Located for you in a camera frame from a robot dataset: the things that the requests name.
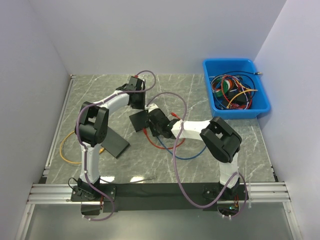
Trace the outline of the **black network switch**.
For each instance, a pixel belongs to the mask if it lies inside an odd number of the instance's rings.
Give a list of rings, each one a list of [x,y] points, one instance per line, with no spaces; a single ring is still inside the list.
[[[129,119],[136,133],[149,127],[148,113],[146,110],[130,115]]]
[[[118,159],[130,146],[130,143],[108,127],[106,137],[101,143],[101,146],[113,157]]]

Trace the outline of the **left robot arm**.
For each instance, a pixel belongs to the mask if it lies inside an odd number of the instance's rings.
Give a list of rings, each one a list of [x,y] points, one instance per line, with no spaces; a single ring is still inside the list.
[[[81,147],[81,172],[77,187],[89,201],[100,197],[99,151],[108,133],[109,115],[122,107],[142,110],[145,107],[145,82],[131,76],[129,82],[109,96],[84,102],[76,121],[75,134]]]

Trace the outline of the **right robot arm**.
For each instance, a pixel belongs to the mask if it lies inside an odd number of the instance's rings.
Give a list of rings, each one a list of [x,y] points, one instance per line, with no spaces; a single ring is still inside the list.
[[[242,138],[226,121],[220,117],[204,121],[169,119],[157,106],[147,110],[147,121],[156,137],[202,141],[218,161],[220,195],[226,200],[237,195],[240,184],[238,154]]]

